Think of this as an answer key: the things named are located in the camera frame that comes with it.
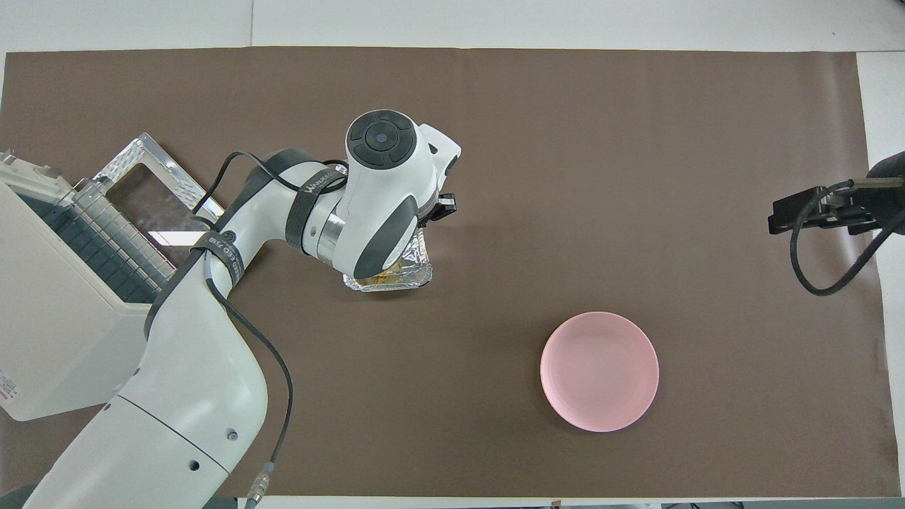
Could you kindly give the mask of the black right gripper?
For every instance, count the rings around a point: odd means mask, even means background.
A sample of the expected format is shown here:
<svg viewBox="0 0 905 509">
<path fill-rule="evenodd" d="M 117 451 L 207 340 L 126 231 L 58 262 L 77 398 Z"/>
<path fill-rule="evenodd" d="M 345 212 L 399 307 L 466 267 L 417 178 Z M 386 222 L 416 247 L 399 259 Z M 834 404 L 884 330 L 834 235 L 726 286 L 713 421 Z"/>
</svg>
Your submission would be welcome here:
<svg viewBox="0 0 905 509">
<path fill-rule="evenodd" d="M 882 159 L 870 169 L 869 178 L 904 177 L 904 151 Z M 904 209 L 904 187 L 880 188 L 869 193 L 866 207 L 856 197 L 847 194 L 831 194 L 825 197 L 827 188 L 817 186 L 773 201 L 769 216 L 769 235 L 779 235 L 794 229 L 798 216 L 814 197 L 817 203 L 806 211 L 802 228 L 814 228 L 824 223 L 824 229 L 846 228 L 849 235 L 860 235 L 884 228 L 895 234 L 904 234 L 903 221 L 899 225 L 896 216 Z"/>
</svg>

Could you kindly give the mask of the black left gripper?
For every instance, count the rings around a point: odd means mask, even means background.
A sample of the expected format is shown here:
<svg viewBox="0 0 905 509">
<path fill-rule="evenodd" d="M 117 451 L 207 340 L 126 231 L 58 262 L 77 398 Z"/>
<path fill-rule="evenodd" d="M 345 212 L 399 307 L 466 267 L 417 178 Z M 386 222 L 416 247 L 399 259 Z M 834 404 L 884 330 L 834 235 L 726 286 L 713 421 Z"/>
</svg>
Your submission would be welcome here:
<svg viewBox="0 0 905 509">
<path fill-rule="evenodd" d="M 456 197 L 453 193 L 439 194 L 438 200 L 432 203 L 430 209 L 424 213 L 423 223 L 437 221 L 457 211 Z"/>
</svg>

